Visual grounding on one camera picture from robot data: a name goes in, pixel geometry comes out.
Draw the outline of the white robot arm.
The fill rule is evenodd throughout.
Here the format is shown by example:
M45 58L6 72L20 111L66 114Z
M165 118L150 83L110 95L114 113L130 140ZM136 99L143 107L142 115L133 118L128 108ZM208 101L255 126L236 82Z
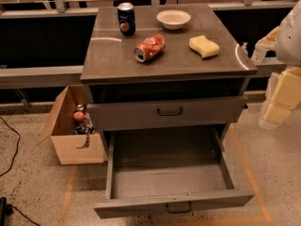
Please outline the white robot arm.
M251 59L263 62L268 51L275 51L277 60L287 66L282 73L272 73L261 108L260 127L274 129L301 103L301 1L256 43Z

